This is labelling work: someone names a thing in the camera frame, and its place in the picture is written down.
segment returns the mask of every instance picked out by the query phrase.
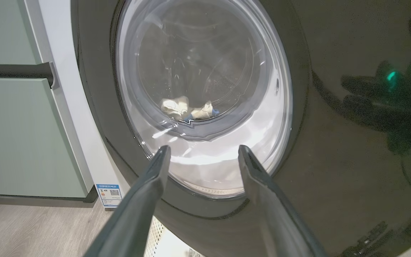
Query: wooden floor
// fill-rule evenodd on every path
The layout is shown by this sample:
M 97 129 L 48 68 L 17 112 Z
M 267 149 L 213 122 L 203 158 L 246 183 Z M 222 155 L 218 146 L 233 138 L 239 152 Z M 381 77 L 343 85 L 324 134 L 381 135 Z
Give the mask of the wooden floor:
M 0 257 L 80 257 L 110 215 L 100 202 L 0 197 Z

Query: front-load washing machine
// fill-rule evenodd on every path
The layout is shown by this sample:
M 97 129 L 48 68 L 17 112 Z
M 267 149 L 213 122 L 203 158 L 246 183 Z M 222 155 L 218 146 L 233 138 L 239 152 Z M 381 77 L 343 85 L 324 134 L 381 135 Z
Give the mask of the front-load washing machine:
M 163 145 L 155 216 L 207 257 L 264 256 L 247 145 L 330 256 L 411 246 L 411 3 L 71 2 L 93 118 L 131 183 Z

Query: cabinet door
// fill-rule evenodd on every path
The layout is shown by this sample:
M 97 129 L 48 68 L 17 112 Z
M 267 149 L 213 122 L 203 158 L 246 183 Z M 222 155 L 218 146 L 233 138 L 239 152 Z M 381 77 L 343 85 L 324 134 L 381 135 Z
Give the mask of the cabinet door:
M 87 195 L 46 79 L 0 79 L 0 194 Z
M 0 64 L 41 63 L 23 0 L 0 0 Z

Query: green light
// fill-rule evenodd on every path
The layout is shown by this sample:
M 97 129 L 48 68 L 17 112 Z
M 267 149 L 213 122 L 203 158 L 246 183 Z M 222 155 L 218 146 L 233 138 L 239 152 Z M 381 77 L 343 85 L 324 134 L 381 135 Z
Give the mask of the green light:
M 386 80 L 388 80 L 388 82 L 390 83 L 390 88 L 388 89 L 388 92 L 393 92 L 397 86 L 397 81 L 396 81 L 396 72 L 393 71 L 391 73 L 388 74 L 388 76 L 386 77 Z
M 393 72 L 391 72 L 391 73 L 386 77 L 386 79 L 387 79 L 388 81 L 391 81 L 391 79 L 392 79 L 395 75 L 396 75 L 396 72 L 393 71 Z

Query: white cloth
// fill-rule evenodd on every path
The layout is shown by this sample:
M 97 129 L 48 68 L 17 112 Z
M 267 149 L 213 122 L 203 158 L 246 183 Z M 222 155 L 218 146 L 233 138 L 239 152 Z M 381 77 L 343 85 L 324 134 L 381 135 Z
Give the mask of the white cloth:
M 175 99 L 162 99 L 161 110 L 171 118 L 186 122 L 189 119 L 203 120 L 213 117 L 211 101 L 207 101 L 201 108 L 190 108 L 188 106 L 188 97 L 186 96 Z
M 176 99 L 162 99 L 161 110 L 176 120 L 183 120 L 189 114 L 188 97 L 181 96 Z

